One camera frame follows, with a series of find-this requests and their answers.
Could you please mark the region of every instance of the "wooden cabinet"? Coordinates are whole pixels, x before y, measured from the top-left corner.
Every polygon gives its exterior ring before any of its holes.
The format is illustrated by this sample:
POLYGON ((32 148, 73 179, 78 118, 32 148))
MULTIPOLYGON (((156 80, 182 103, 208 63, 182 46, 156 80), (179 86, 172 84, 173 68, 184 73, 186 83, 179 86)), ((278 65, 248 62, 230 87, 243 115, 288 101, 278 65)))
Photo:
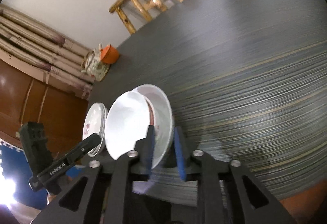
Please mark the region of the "wooden cabinet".
POLYGON ((43 123, 48 149, 67 152, 82 140, 88 101, 44 84, 0 60, 0 138, 21 147, 22 124, 43 123))

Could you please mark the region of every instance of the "table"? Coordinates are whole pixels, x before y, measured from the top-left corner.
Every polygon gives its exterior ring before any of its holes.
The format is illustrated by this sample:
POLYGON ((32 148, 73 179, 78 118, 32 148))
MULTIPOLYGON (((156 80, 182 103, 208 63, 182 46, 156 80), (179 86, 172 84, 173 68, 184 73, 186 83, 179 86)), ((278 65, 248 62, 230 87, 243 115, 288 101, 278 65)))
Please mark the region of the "table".
MULTIPOLYGON (((278 199, 325 177, 324 0, 186 0, 118 50, 89 107, 103 102, 109 109, 123 92, 154 84, 199 149, 240 160, 278 199)), ((179 180, 176 169, 156 168, 135 190, 196 204, 195 183, 179 180)))

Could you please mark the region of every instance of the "logo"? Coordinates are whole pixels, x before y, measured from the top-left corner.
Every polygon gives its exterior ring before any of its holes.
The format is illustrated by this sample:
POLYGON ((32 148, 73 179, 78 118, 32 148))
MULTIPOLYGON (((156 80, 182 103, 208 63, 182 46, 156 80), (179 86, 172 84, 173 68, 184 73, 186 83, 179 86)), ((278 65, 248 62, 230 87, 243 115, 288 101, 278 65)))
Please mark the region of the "logo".
POLYGON ((66 164, 62 163, 59 167, 55 168, 53 171, 50 171, 50 175, 54 175, 57 171, 61 170, 63 167, 65 167, 66 164))

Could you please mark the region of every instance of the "striped curtain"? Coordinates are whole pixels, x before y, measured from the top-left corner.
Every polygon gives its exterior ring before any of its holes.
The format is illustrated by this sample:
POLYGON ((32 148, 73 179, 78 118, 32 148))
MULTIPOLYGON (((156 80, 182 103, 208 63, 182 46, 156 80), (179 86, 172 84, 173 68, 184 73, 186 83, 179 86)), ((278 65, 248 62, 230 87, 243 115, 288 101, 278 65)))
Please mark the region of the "striped curtain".
POLYGON ((90 50, 0 4, 0 59, 62 91, 88 99, 94 78, 81 72, 90 50))

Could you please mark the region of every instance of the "triangular cutout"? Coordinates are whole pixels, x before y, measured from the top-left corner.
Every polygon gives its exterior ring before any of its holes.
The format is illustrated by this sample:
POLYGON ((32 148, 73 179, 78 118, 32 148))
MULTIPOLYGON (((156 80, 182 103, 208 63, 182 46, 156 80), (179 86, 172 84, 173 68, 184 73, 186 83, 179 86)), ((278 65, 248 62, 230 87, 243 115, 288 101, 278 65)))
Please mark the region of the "triangular cutout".
POLYGON ((83 192, 88 181, 87 177, 82 177, 66 195, 60 199, 59 206, 76 212, 80 206, 83 192))
POLYGON ((242 176, 242 180, 246 189, 246 194, 254 209, 263 207, 269 203, 267 197, 259 190, 259 188, 249 179, 248 176, 242 176))

